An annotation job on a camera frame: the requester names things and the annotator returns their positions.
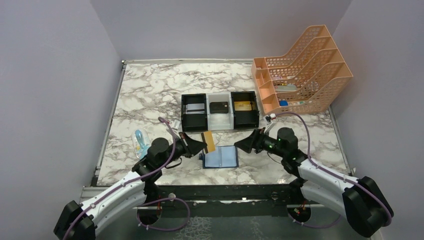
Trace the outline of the gold credit card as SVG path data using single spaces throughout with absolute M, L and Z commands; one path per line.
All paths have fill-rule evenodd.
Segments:
M 208 154 L 216 150 L 213 134 L 211 131 L 205 131 L 200 134 L 202 142 L 206 144 L 204 153 Z

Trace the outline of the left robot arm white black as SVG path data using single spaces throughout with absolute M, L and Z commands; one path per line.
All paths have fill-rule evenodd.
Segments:
M 99 233 L 125 211 L 138 206 L 155 206 L 166 201 L 155 184 L 162 169 L 181 157 L 196 156 L 207 143 L 180 132 L 169 143 L 156 138 L 139 160 L 121 180 L 100 194 L 77 203 L 65 205 L 53 229 L 60 240 L 94 240 Z

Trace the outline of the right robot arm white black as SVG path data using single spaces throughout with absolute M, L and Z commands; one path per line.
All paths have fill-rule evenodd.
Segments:
M 248 154 L 265 151 L 280 157 L 284 170 L 297 177 L 288 190 L 292 202 L 319 203 L 345 218 L 363 237 L 371 237 L 392 222 L 394 212 L 372 178 L 345 175 L 319 164 L 299 149 L 299 140 L 291 128 L 280 128 L 275 138 L 263 128 L 255 129 L 234 146 Z

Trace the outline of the blue card holder wallet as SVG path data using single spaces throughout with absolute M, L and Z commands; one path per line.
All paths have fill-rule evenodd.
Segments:
M 202 167 L 204 169 L 225 169 L 239 167 L 238 150 L 233 145 L 217 146 L 215 151 L 209 153 L 202 151 L 198 155 L 198 159 L 202 161 Z

